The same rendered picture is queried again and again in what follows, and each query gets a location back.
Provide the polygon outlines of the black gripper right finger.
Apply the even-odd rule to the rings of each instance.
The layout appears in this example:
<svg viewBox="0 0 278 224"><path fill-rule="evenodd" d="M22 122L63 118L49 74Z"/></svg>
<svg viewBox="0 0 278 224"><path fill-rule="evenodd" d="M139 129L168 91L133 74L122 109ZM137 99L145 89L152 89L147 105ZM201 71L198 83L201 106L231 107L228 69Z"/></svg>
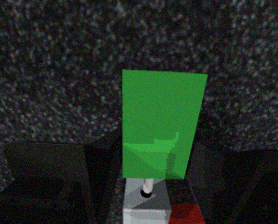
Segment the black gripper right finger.
<svg viewBox="0 0 278 224"><path fill-rule="evenodd" d="M278 149L237 152L194 134L186 175L206 224L233 224L266 172L278 172Z"/></svg>

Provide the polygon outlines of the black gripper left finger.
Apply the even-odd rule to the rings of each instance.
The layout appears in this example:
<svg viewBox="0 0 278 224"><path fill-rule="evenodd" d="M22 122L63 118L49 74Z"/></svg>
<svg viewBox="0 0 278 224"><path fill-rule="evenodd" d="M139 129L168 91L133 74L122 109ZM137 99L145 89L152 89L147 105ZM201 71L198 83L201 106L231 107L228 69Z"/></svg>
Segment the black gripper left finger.
<svg viewBox="0 0 278 224"><path fill-rule="evenodd" d="M89 224L106 224L123 161L122 126L90 144L16 140L4 147L14 178L78 181Z"/></svg>

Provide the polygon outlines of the red tray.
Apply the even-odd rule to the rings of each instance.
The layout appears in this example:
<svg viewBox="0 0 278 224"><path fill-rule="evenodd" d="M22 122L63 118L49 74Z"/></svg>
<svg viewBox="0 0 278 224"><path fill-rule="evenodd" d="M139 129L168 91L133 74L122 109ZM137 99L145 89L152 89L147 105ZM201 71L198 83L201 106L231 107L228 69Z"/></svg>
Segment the red tray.
<svg viewBox="0 0 278 224"><path fill-rule="evenodd" d="M169 224L206 224L196 203L172 205Z"/></svg>

